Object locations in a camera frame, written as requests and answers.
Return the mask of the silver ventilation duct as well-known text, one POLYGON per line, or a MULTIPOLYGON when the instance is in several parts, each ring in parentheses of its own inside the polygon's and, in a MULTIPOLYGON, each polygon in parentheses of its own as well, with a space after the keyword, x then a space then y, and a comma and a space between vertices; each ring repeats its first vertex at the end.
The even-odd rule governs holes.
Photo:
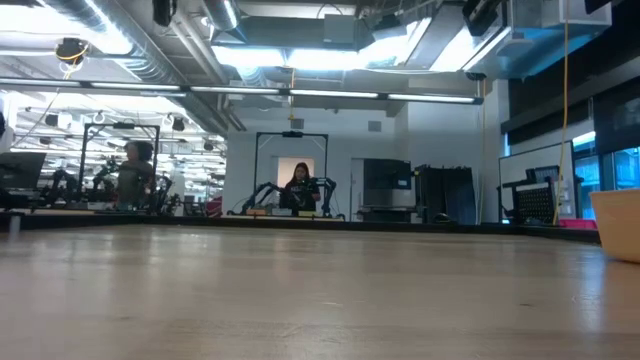
MULTIPOLYGON (((186 78, 117 0, 37 1, 110 40, 127 41, 132 48, 121 64, 142 82, 171 85, 186 83, 186 78)), ((177 97, 173 102, 184 108, 205 131, 225 137, 229 130, 241 129, 228 111, 215 104, 209 105, 192 93, 177 97)))

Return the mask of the black standing panels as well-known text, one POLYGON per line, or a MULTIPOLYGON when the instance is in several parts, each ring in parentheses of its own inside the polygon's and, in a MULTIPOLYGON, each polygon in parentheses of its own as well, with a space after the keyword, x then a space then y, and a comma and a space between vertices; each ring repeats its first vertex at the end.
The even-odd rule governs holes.
POLYGON ((422 223, 476 224, 471 168, 421 165, 414 169, 414 183, 416 210, 422 223))

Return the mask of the yellow plastic bin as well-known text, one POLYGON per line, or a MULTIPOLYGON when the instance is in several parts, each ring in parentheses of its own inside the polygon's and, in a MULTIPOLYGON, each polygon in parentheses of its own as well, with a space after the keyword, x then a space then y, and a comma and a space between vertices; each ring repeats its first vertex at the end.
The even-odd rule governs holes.
POLYGON ((590 194, 604 252, 640 264, 640 189, 590 194))

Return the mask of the dark grey ceiling box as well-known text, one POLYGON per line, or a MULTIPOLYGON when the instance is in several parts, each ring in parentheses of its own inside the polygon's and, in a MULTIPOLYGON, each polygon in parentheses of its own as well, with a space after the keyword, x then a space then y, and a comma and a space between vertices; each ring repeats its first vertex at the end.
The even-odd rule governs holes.
POLYGON ((323 19, 324 49, 353 51, 355 49, 356 21, 351 15, 326 14, 323 19))

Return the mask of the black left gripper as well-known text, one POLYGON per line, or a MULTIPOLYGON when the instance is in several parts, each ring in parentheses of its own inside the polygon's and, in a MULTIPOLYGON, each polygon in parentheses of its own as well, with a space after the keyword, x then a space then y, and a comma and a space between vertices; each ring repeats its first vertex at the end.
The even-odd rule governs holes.
POLYGON ((168 27, 176 13, 176 0, 151 0, 153 21, 162 27, 168 27))

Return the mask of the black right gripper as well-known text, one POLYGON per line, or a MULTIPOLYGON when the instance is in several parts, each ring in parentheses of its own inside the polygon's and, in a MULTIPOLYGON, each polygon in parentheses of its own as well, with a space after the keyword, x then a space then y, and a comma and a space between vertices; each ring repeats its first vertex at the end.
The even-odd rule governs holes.
POLYGON ((504 0, 467 0, 462 16, 471 36, 482 36, 498 17, 497 9, 504 0))

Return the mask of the black background station frame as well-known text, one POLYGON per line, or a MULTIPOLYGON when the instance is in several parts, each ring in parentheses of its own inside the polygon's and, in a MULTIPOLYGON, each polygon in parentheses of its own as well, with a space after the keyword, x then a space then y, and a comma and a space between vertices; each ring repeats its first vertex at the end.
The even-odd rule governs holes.
MULTIPOLYGON (((285 185, 291 180, 296 165, 305 162, 311 179, 327 177, 329 136, 326 134, 306 134, 301 131, 259 132, 255 136, 253 192, 263 183, 271 182, 282 188, 281 193, 273 192, 261 204, 249 210, 264 212, 273 216, 293 216, 290 209, 280 207, 280 197, 285 185)), ((321 205, 323 191, 316 211, 300 211, 298 216, 325 218, 321 205)))
POLYGON ((154 205, 155 200, 155 186, 156 186, 156 171, 157 171, 157 163, 158 163, 158 153, 159 150, 159 140, 160 140, 160 127, 158 125, 140 125, 134 124, 133 122, 116 122, 112 124, 98 124, 98 123, 87 123, 84 125, 84 133, 83 133, 83 141, 81 148, 81 158, 80 158, 80 166, 79 166, 79 174, 78 174, 78 188, 77 192, 81 193, 84 185, 84 175, 85 175, 85 164, 86 158, 88 155, 87 147, 88 144, 99 136, 100 132, 105 128, 113 128, 116 130, 136 130, 136 129, 153 129, 155 131, 155 136, 152 137, 154 141, 153 145, 150 145, 145 139, 137 138, 137 137, 123 137, 128 143, 131 145, 131 148, 138 148, 142 143, 143 146, 143 157, 146 157, 147 153, 152 155, 152 170, 149 174, 145 176, 138 176, 138 185, 144 193, 140 194, 140 198, 135 202, 128 202, 128 211, 129 212, 137 212, 137 213, 145 213, 145 214, 153 214, 154 210, 152 206, 154 205))

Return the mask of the grey ceiling air unit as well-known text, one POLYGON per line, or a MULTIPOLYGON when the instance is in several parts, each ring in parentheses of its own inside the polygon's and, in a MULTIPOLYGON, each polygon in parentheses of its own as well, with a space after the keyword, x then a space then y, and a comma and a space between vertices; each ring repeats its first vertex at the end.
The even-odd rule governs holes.
POLYGON ((482 36, 472 36, 474 49, 463 72, 484 73, 498 79, 536 75, 565 55, 594 40, 610 26, 579 26, 565 22, 556 29, 513 30, 499 16, 482 36))

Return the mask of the white whiteboard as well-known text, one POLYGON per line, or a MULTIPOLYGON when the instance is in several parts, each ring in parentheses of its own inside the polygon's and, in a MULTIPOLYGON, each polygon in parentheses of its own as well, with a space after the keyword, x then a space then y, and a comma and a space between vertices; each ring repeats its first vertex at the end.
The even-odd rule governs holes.
POLYGON ((558 165, 560 172, 555 185, 555 214, 549 225, 557 224, 559 219, 575 219, 572 152, 572 143, 565 141, 502 157, 499 159, 499 185, 524 179, 528 168, 558 165))

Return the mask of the black computer monitor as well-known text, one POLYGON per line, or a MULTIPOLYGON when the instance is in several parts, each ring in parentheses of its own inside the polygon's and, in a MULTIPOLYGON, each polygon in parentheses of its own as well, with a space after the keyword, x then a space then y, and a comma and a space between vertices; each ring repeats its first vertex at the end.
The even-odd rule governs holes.
POLYGON ((0 188, 35 189, 40 178, 45 157, 45 153, 1 153, 0 188))

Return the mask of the black pegboard cart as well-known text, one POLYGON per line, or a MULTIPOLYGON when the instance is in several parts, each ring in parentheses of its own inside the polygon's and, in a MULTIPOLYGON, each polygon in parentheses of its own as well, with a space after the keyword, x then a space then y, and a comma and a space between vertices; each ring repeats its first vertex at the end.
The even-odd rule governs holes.
POLYGON ((549 225, 555 214, 558 165, 528 168, 525 178, 497 187, 501 218, 510 224, 549 225))

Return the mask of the long LED light bar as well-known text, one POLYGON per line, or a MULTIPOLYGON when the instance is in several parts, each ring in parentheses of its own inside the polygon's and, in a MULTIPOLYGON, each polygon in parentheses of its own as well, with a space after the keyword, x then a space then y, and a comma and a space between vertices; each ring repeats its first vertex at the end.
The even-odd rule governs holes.
POLYGON ((125 91, 157 94, 159 96, 179 96, 187 93, 194 94, 224 94, 224 95, 257 95, 257 96, 285 96, 285 97, 324 97, 357 100, 444 103, 458 105, 481 105, 482 97, 455 96, 445 94, 413 94, 388 93, 345 90, 317 90, 301 88, 266 88, 266 87, 233 87, 222 85, 169 85, 124 82, 98 82, 82 80, 57 80, 40 78, 0 77, 0 88, 24 87, 44 91, 45 89, 77 90, 87 89, 94 92, 125 91))

